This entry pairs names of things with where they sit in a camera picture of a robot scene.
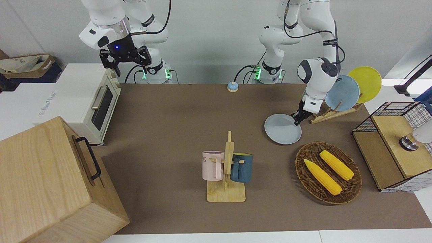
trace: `plate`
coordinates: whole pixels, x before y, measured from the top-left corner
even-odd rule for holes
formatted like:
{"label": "plate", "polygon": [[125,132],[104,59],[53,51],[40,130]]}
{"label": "plate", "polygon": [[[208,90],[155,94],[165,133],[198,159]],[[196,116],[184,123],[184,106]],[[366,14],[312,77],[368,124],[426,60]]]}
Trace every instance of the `plate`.
{"label": "plate", "polygon": [[381,90],[381,75],[372,67],[356,67],[349,72],[348,76],[359,84],[361,96],[358,103],[375,98]]}
{"label": "plate", "polygon": [[351,109],[357,103],[360,88],[357,82],[350,76],[339,75],[338,80],[331,87],[324,100],[333,110],[342,102],[337,111],[343,112]]}
{"label": "plate", "polygon": [[288,145],[297,142],[302,136],[300,125],[294,124],[294,118],[286,114],[269,116],[264,123],[267,136],[278,144]]}
{"label": "plate", "polygon": [[[327,150],[336,158],[341,160],[348,168],[354,172],[351,180],[342,179],[335,171],[333,171],[320,157],[320,152]],[[330,175],[341,187],[342,192],[339,195],[331,195],[308,170],[304,163],[304,159],[308,159],[321,167],[328,175]],[[295,171],[300,182],[306,190],[319,200],[332,205],[345,204],[354,200],[362,189],[362,175],[356,163],[342,151],[340,148],[324,143],[313,142],[303,146],[295,157]]]}

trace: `green led light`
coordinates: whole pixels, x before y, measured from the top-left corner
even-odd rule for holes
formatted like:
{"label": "green led light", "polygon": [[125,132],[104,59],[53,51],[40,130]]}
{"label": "green led light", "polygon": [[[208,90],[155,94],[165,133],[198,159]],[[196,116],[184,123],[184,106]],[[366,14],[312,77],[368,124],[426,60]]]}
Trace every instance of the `green led light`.
{"label": "green led light", "polygon": [[166,79],[171,79],[171,73],[168,71],[168,69],[165,69],[165,76]]}
{"label": "green led light", "polygon": [[255,72],[255,79],[259,80],[261,77],[261,68],[257,68],[257,71]]}

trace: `yellow plate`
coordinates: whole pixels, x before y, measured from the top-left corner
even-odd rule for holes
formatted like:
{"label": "yellow plate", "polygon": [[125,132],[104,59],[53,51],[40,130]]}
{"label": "yellow plate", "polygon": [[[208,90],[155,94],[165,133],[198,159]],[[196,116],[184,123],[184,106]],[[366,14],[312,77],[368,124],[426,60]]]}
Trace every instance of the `yellow plate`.
{"label": "yellow plate", "polygon": [[356,67],[348,76],[352,77],[360,88],[358,103],[367,102],[378,95],[381,90],[381,75],[372,67]]}

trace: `wicker basket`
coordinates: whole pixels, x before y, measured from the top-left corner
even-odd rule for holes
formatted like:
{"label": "wicker basket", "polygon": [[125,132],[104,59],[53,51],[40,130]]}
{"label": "wicker basket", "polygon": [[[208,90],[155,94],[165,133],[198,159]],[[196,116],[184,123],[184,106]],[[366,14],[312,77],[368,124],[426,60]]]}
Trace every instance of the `wicker basket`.
{"label": "wicker basket", "polygon": [[[319,155],[323,150],[329,151],[346,164],[354,172],[353,178],[346,181],[333,171]],[[336,196],[331,195],[311,174],[303,161],[304,159],[308,159],[320,166],[342,187],[342,192]],[[328,143],[313,142],[303,146],[295,157],[295,171],[306,190],[317,199],[328,204],[348,203],[354,200],[362,189],[362,176],[356,163],[341,149]]]}

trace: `yellow corn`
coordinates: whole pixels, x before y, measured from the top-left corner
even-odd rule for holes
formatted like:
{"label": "yellow corn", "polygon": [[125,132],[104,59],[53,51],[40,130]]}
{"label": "yellow corn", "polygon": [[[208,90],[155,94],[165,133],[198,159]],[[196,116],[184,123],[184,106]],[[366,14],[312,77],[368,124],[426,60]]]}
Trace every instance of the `yellow corn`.
{"label": "yellow corn", "polygon": [[354,172],[348,168],[342,161],[332,155],[329,151],[324,150],[320,153],[323,159],[342,179],[348,181],[354,176]]}
{"label": "yellow corn", "polygon": [[325,171],[323,171],[314,162],[305,159],[305,164],[312,175],[323,185],[333,196],[339,195],[342,192],[340,185],[333,180]]}

